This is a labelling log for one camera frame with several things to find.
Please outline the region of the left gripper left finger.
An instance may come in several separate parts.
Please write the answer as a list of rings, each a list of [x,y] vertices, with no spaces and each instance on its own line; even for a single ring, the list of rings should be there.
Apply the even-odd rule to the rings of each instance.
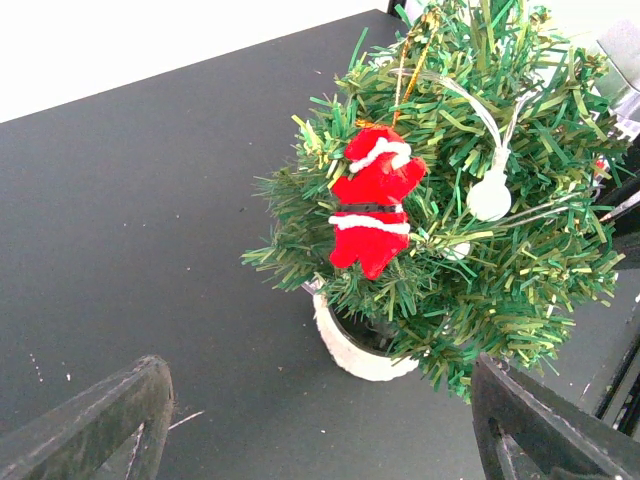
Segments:
[[[1,438],[3,479],[154,479],[173,415],[166,361],[144,356]]]

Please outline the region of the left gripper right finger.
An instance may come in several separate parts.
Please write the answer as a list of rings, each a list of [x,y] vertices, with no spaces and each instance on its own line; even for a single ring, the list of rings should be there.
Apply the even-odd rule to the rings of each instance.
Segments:
[[[639,443],[485,353],[471,407],[487,479],[637,479]]]

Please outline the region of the white bulb string lights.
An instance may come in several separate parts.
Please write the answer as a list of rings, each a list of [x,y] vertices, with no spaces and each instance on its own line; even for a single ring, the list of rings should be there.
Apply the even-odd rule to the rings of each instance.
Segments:
[[[512,196],[506,186],[507,175],[505,174],[507,161],[511,155],[509,143],[513,137],[521,110],[527,102],[534,99],[538,91],[528,91],[516,100],[511,119],[504,134],[501,135],[499,127],[489,110],[456,81],[429,70],[419,72],[415,69],[414,73],[417,74],[418,79],[435,82],[459,94],[468,101],[487,127],[494,141],[491,167],[484,173],[482,180],[469,190],[466,205],[476,220],[496,221],[502,219],[512,206]]]

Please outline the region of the small green christmas tree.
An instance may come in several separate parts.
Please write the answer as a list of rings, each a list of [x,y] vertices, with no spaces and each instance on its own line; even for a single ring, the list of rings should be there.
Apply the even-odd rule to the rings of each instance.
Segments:
[[[243,261],[312,289],[355,376],[419,370],[469,398],[480,354],[542,367],[623,258],[596,200],[627,149],[606,71],[541,6],[428,3],[298,121],[296,160],[260,182],[269,242]]]

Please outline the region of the red bell ornament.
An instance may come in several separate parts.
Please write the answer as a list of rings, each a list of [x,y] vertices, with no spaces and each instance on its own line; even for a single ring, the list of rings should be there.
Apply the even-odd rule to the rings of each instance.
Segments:
[[[387,126],[360,130],[344,154],[348,174],[331,188],[339,208],[329,217],[335,234],[329,260],[340,269],[359,263],[364,276],[375,280],[408,248],[410,224],[403,201],[428,168]]]

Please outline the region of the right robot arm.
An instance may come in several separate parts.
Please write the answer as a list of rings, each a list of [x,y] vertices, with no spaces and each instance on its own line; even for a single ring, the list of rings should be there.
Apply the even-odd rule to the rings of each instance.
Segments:
[[[610,212],[616,232],[614,246],[625,258],[623,270],[639,268],[639,175],[625,180],[604,197],[612,205]],[[607,379],[594,415],[613,429],[639,439],[639,301],[634,301],[631,316],[624,321],[621,344],[608,360]]]

